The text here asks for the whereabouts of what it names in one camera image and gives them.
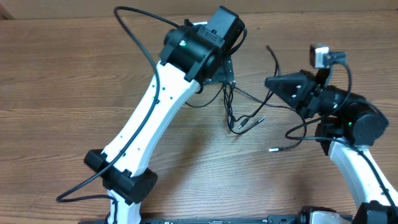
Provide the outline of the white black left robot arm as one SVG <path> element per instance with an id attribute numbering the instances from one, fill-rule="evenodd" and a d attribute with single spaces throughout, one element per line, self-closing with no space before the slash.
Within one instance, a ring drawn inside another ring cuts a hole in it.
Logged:
<path id="1" fill-rule="evenodd" d="M 104 223 L 141 222 L 141 202 L 158 178 L 148 168 L 156 144 L 199 86 L 231 62 L 236 41 L 246 31 L 239 16 L 224 6 L 208 22 L 185 20 L 169 30 L 150 85 L 129 120 L 104 149 L 85 156 L 111 200 Z"/>

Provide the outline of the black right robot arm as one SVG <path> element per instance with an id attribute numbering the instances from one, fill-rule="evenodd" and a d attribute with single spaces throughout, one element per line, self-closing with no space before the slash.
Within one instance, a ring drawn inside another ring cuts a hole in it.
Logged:
<path id="1" fill-rule="evenodd" d="M 353 223 L 397 223 L 397 190 L 369 147 L 389 125 L 365 97 L 329 84 L 332 71 L 268 77 L 265 86 L 317 128 L 312 139 L 340 170 L 356 204 Z"/>

